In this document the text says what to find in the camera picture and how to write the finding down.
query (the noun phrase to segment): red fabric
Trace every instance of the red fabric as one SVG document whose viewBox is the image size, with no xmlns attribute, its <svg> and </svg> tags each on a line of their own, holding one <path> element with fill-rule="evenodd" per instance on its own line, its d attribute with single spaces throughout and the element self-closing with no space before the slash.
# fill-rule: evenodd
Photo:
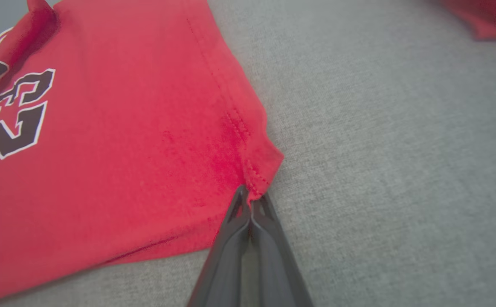
<svg viewBox="0 0 496 307">
<path fill-rule="evenodd" d="M 207 248 L 267 190 L 283 156 L 204 0 L 28 7 L 0 44 L 0 297 Z"/>
<path fill-rule="evenodd" d="M 469 23 L 475 39 L 496 40 L 496 0 L 442 0 L 458 17 Z"/>
</svg>

